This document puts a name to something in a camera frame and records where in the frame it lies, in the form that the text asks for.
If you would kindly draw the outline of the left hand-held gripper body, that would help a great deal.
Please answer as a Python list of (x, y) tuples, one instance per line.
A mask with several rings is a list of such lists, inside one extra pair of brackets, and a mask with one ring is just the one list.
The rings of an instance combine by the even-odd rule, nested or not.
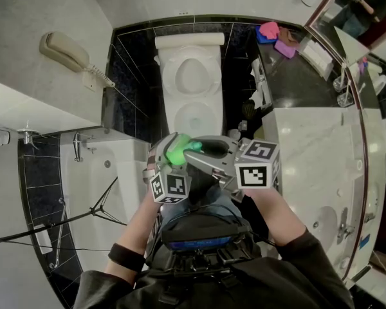
[[(156, 147), (150, 155), (156, 155)], [(156, 174), (148, 176), (147, 168), (143, 170), (143, 181), (149, 186), (154, 202), (160, 204), (177, 204), (188, 198), (191, 178), (182, 165), (156, 165)]]

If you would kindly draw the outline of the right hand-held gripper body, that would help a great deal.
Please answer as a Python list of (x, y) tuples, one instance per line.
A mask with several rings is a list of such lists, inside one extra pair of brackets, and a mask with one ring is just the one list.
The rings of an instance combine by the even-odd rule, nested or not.
[(245, 189), (269, 189), (280, 171), (279, 144), (242, 138), (228, 151), (221, 167), (213, 169), (223, 193), (241, 202)]

